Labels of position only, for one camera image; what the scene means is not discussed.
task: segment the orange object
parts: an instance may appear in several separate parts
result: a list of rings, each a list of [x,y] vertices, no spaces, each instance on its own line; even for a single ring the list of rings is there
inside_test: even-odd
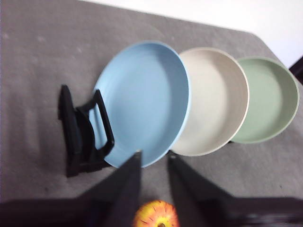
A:
[[[180,224],[173,205],[155,200],[138,209],[133,227],[180,227]]]

